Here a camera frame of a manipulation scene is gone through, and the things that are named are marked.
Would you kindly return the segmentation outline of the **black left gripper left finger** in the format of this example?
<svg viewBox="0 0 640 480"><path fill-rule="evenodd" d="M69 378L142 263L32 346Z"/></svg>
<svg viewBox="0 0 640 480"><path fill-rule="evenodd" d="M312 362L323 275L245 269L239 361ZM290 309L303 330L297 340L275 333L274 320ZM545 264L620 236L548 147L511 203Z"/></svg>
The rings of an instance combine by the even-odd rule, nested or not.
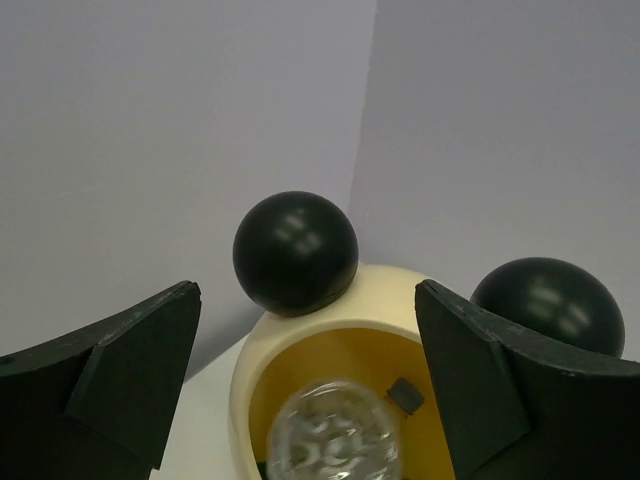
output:
<svg viewBox="0 0 640 480"><path fill-rule="evenodd" d="M182 281L1 358L4 479L147 479L160 468L201 314Z"/></svg>

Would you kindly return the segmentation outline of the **cream cat-print bin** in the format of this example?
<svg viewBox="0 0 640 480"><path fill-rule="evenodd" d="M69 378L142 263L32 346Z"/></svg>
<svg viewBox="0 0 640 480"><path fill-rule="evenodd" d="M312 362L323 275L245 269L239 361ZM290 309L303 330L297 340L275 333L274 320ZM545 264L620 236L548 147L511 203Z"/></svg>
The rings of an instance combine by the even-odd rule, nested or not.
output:
<svg viewBox="0 0 640 480"><path fill-rule="evenodd" d="M346 215L331 201L303 191L272 195L246 214L234 238L233 265L242 289L264 309L231 383L230 445L238 478L269 479L266 440L289 396L313 382L346 379L368 387L395 411L401 479L459 479L415 311L417 285L433 279L361 264ZM569 262L510 261L464 299L554 340L625 360L624 323L612 294ZM413 416L404 417L386 399L398 377L424 395Z"/></svg>

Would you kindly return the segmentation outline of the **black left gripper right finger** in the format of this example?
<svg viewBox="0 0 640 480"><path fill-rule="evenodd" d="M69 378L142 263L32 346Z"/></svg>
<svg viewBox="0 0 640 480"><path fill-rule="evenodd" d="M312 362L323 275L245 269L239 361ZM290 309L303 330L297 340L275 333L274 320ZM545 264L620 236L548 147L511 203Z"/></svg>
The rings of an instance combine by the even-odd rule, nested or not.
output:
<svg viewBox="0 0 640 480"><path fill-rule="evenodd" d="M417 325L459 479L635 479L639 366L490 313L433 280Z"/></svg>

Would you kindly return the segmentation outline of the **clear blue-label bottle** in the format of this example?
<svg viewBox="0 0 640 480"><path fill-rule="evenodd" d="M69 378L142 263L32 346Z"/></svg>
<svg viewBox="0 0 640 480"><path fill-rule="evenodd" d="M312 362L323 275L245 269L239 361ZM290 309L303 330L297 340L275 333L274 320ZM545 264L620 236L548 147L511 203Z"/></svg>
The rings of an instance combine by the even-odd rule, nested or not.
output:
<svg viewBox="0 0 640 480"><path fill-rule="evenodd" d="M313 382L289 396L266 440L269 479L401 479L400 424L368 387Z"/></svg>

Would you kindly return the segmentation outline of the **blue-cap water bottle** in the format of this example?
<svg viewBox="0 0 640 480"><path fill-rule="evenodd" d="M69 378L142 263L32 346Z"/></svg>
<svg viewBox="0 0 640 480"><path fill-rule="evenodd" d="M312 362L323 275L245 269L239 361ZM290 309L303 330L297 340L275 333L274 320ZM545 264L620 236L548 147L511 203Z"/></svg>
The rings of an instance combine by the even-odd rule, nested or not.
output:
<svg viewBox="0 0 640 480"><path fill-rule="evenodd" d="M398 377L387 389L386 399L404 417L413 416L424 404L424 395L404 377Z"/></svg>

